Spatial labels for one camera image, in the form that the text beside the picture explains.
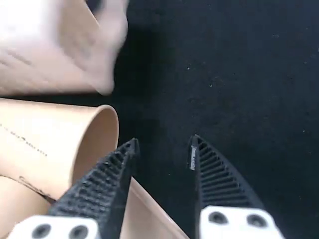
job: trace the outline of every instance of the black marker writing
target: black marker writing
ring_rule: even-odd
[[[19,177],[19,181],[21,181],[21,183],[23,183],[24,185],[28,186],[29,188],[31,188],[33,191],[42,194],[46,197],[50,197],[49,194],[45,194],[41,189],[37,189],[36,187],[34,187],[33,185],[31,185],[24,177],[20,176]]]
[[[26,145],[28,145],[29,147],[31,147],[32,149],[36,150],[38,153],[44,155],[45,157],[47,157],[48,155],[43,152],[42,150],[40,150],[39,148],[35,147],[32,143],[28,142],[25,137],[22,137],[18,134],[16,134],[14,131],[8,129],[7,127],[3,126],[2,123],[0,123],[0,127],[4,128],[6,131],[8,131],[12,136],[16,137],[17,139],[22,140]]]

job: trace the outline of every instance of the black background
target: black background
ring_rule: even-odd
[[[319,2],[131,0],[116,87],[23,97],[113,105],[137,137],[138,181],[191,237],[189,137],[237,167],[287,239],[319,235]]]

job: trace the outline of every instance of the cardboard tube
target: cardboard tube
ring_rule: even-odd
[[[50,204],[31,189],[0,176],[0,207],[0,238],[5,238],[15,224],[45,214]]]
[[[110,94],[128,0],[102,2],[96,19],[84,0],[1,1],[0,95]]]
[[[120,239],[188,239],[188,236],[132,178]]]
[[[55,200],[117,147],[111,106],[0,99],[0,115],[0,175]]]

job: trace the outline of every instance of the metal screw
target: metal screw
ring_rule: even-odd
[[[38,225],[32,232],[32,238],[33,239],[45,238],[47,235],[49,235],[50,231],[51,231],[50,224]]]
[[[255,214],[249,215],[247,217],[247,222],[248,222],[248,224],[250,224],[254,227],[258,227],[258,228],[267,227],[266,220],[259,215],[255,215]]]
[[[86,226],[77,226],[72,229],[69,234],[70,239],[85,239],[88,235],[88,228]]]
[[[208,220],[211,223],[216,223],[216,224],[227,224],[228,223],[228,220],[225,217],[225,215],[220,213],[220,212],[213,212],[213,213],[209,214]]]

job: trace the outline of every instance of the tan paper roll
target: tan paper roll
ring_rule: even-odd
[[[15,224],[45,214],[50,204],[31,189],[0,176],[0,207],[0,238],[5,238]]]
[[[188,236],[132,178],[120,239],[188,239]]]
[[[118,130],[108,105],[0,99],[0,175],[59,199],[117,147]]]
[[[127,0],[102,2],[95,18],[84,0],[0,1],[0,95],[110,94]]]

